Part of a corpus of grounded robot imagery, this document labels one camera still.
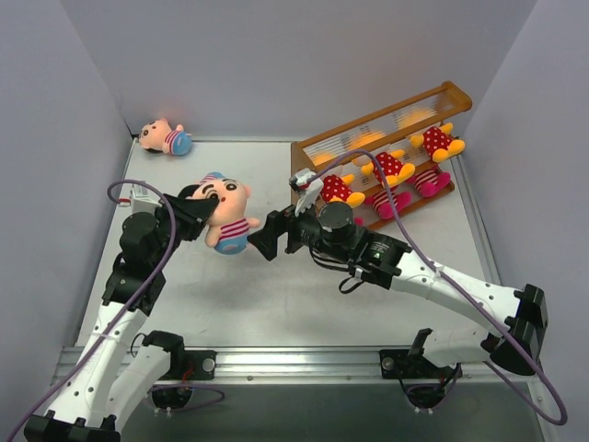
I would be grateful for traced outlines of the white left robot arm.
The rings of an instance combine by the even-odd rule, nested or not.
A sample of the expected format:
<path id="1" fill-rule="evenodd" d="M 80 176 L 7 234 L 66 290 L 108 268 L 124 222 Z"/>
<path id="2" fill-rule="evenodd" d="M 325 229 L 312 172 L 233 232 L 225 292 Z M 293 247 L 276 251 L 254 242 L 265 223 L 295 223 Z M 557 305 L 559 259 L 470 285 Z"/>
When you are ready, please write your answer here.
<path id="1" fill-rule="evenodd" d="M 151 387 L 181 372 L 183 339 L 169 332 L 150 333 L 132 363 L 121 364 L 163 291 L 170 257 L 181 242 L 201 235 L 216 206 L 185 192 L 162 193 L 154 208 L 124 220 L 92 334 L 74 367 L 42 399 L 46 411 L 30 412 L 23 428 L 28 441 L 118 441 Z"/>

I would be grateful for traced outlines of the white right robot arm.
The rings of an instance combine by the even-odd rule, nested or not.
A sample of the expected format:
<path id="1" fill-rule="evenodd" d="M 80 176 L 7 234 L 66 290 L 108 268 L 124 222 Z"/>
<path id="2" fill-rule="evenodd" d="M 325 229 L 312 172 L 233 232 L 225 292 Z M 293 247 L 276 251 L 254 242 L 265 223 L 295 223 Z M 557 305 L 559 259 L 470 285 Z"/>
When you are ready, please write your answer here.
<path id="1" fill-rule="evenodd" d="M 545 293 L 539 287 L 495 285 L 421 258 L 409 244 L 357 225 L 344 203 L 302 214 L 294 206 L 272 211 L 248 242 L 271 261 L 281 235 L 287 237 L 288 254 L 307 247 L 357 285 L 421 297 L 475 323 L 468 331 L 419 331 L 413 351 L 431 364 L 491 361 L 516 375 L 536 373 L 549 324 Z"/>

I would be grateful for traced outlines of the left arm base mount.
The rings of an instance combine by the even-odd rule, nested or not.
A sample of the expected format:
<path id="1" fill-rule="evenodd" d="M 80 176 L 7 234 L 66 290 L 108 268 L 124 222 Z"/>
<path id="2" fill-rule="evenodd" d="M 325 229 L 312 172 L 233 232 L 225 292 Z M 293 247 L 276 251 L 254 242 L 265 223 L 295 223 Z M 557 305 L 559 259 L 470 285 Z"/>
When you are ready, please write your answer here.
<path id="1" fill-rule="evenodd" d="M 217 352 L 213 350 L 189 350 L 185 357 L 183 380 L 205 381 L 214 378 Z"/>

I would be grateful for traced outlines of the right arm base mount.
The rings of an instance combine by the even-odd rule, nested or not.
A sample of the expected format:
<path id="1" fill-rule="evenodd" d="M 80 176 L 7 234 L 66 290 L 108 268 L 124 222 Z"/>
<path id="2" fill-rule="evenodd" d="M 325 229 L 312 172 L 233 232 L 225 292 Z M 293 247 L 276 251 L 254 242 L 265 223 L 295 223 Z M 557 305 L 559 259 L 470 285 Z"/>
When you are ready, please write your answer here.
<path id="1" fill-rule="evenodd" d="M 396 380 L 450 378 L 455 371 L 456 363 L 438 366 L 424 357 L 424 345 L 432 333 L 433 330 L 430 328 L 421 329 L 410 346 L 379 350 L 381 377 Z"/>

